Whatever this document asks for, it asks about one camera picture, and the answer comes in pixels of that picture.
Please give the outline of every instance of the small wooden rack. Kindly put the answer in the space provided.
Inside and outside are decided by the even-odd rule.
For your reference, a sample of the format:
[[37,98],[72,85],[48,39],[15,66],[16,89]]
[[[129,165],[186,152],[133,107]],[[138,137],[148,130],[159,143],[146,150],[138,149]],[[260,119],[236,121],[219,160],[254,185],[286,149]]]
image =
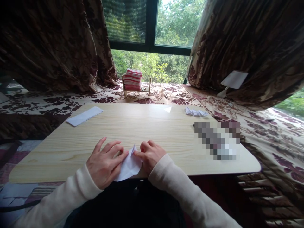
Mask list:
[[128,92],[148,92],[149,93],[149,98],[150,99],[150,88],[151,88],[151,78],[150,78],[150,82],[149,82],[149,89],[147,90],[146,88],[147,87],[141,87],[141,89],[144,89],[144,90],[127,90],[125,87],[124,87],[124,75],[121,77],[121,80],[123,81],[123,93],[124,93],[124,98],[127,97],[128,95]]

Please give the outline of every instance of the pink striped fabric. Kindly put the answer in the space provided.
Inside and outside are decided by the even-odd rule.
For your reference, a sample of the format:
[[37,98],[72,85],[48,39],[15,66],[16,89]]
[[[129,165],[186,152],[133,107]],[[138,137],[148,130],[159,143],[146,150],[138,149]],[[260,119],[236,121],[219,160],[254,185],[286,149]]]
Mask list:
[[140,90],[143,74],[140,70],[127,69],[123,82],[126,90]]
[[126,75],[129,75],[129,76],[140,76],[142,77],[142,72],[140,70],[132,70],[132,69],[127,69],[127,72],[126,72]]
[[140,90],[140,86],[125,85],[126,90]]
[[140,79],[134,79],[134,78],[130,78],[130,77],[124,77],[123,79],[124,81],[129,81],[129,82],[136,82],[136,83],[140,83]]

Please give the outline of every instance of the cuff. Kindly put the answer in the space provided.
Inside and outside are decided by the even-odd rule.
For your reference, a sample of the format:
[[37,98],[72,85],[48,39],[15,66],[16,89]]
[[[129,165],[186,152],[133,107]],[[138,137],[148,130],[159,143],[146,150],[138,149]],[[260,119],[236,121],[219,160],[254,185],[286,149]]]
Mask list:
[[79,188],[86,199],[93,199],[103,191],[94,183],[86,164],[76,171],[76,178]]
[[170,158],[169,154],[165,154],[153,168],[151,174],[148,177],[148,180],[153,183],[161,179],[164,171],[166,170],[169,164],[173,163],[173,160]]

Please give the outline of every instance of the leaves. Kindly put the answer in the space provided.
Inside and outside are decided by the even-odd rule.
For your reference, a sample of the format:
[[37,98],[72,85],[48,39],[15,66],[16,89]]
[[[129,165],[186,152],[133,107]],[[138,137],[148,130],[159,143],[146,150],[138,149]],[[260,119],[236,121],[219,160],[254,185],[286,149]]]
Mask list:
[[[109,38],[145,42],[145,1],[103,1]],[[159,1],[156,44],[192,47],[205,0]],[[111,50],[118,76],[127,68],[143,73],[144,82],[183,83],[189,57],[157,53]]]
[[304,87],[274,107],[295,117],[304,117]]

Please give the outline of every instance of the finger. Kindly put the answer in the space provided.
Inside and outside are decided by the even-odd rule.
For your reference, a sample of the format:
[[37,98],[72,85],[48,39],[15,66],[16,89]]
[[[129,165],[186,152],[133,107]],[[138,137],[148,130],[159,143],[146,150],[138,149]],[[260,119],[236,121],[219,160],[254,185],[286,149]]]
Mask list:
[[110,183],[113,182],[113,180],[115,180],[116,177],[118,177],[118,175],[120,174],[120,169],[121,169],[121,164],[118,164],[111,172],[109,178],[107,179],[107,181],[110,181]]
[[138,152],[138,151],[134,151],[133,154],[136,156],[136,157],[139,157],[140,159],[142,160],[145,160],[147,158],[147,154],[146,153],[143,153],[143,152]]
[[141,144],[140,144],[140,151],[141,152],[146,152],[149,148],[151,148],[150,144],[147,143],[146,141],[143,141]]
[[100,152],[100,148],[101,148],[102,144],[106,141],[106,139],[107,139],[107,137],[103,137],[102,139],[99,140],[99,142],[96,144],[96,146],[93,150],[93,154]]
[[129,151],[126,150],[121,155],[117,156],[116,158],[113,158],[111,161],[111,165],[113,167],[117,166],[118,164],[123,162],[123,160],[125,160],[125,158],[128,156],[128,154],[129,154]]
[[104,154],[104,153],[107,153],[113,146],[115,146],[115,145],[117,145],[117,144],[119,144],[119,143],[121,143],[121,141],[119,141],[119,140],[115,140],[115,141],[112,141],[112,142],[109,142],[108,144],[106,144],[105,146],[104,146],[104,148],[102,149],[102,153]]
[[115,145],[109,150],[109,152],[107,152],[107,155],[109,155],[109,157],[112,159],[118,151],[123,152],[124,147],[122,145]]
[[147,142],[150,146],[156,146],[156,143],[153,140],[149,140]]
[[120,174],[121,164],[117,165],[112,172],[110,173],[110,176],[108,177],[107,181],[104,184],[104,188],[108,187],[116,177]]

